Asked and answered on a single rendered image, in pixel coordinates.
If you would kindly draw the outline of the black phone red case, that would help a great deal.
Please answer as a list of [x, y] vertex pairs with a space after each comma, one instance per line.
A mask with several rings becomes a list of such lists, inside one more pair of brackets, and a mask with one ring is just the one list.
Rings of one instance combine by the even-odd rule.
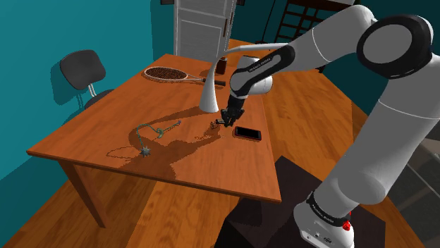
[[262, 134], [259, 130], [244, 128], [240, 126], [235, 127], [234, 134], [235, 136], [244, 137], [251, 140], [260, 141], [262, 139]]

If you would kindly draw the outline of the white curved desk lamp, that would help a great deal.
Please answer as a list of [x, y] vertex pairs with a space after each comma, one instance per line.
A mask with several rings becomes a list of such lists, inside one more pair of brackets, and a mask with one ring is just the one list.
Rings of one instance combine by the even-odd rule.
[[286, 43], [249, 44], [249, 45], [237, 46], [232, 49], [228, 49], [224, 51], [221, 55], [219, 55], [216, 58], [216, 60], [211, 65], [209, 72], [207, 73], [207, 78], [205, 80], [202, 94], [200, 97], [200, 103], [199, 103], [200, 110], [207, 113], [216, 113], [219, 110], [216, 100], [214, 78], [215, 78], [216, 65], [222, 56], [239, 51], [261, 51], [261, 50], [269, 50], [269, 49], [279, 49], [285, 45]]

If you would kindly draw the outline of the brown tennis racket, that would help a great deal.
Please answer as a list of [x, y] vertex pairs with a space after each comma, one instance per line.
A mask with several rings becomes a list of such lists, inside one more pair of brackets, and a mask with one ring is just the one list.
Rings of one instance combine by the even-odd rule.
[[163, 66], [152, 66], [143, 70], [142, 75], [153, 81], [157, 82], [203, 82], [205, 83], [207, 79], [205, 77], [196, 77], [194, 75], [188, 74], [182, 70], [163, 67]]

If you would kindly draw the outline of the white panel door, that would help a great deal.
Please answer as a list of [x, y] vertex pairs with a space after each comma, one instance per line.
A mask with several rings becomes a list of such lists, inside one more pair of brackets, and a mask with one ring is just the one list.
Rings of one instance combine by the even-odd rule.
[[213, 62], [228, 49], [237, 0], [175, 0], [173, 53]]

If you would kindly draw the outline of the wooden table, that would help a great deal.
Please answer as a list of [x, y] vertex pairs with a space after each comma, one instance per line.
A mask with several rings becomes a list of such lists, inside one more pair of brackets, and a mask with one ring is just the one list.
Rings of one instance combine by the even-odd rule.
[[96, 104], [29, 148], [57, 161], [98, 226], [109, 217], [90, 169], [279, 203], [264, 102], [245, 102], [239, 125], [258, 129], [260, 141], [210, 129], [216, 113], [199, 108], [202, 86], [155, 82], [138, 73]]

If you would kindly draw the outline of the dark robot stand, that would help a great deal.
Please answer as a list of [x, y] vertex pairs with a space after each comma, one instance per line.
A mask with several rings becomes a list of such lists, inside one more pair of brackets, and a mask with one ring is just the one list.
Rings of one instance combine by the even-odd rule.
[[315, 248], [301, 238], [293, 209], [321, 181], [284, 156], [275, 168], [282, 202], [240, 200], [225, 218], [213, 248]]

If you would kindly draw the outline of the dark wooden shelf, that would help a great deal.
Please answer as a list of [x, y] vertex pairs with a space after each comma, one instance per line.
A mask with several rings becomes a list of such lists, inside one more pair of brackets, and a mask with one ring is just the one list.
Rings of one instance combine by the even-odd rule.
[[287, 0], [275, 42], [288, 42], [305, 34], [333, 13], [351, 4], [332, 0]]

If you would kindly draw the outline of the black office chair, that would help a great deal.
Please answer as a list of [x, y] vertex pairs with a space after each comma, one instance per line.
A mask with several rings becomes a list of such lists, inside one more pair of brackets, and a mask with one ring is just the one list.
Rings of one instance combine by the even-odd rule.
[[72, 87], [77, 90], [88, 89], [91, 99], [85, 104], [85, 109], [113, 91], [108, 89], [99, 94], [95, 92], [93, 84], [106, 77], [106, 70], [94, 50], [72, 52], [62, 58], [59, 65], [63, 76]]

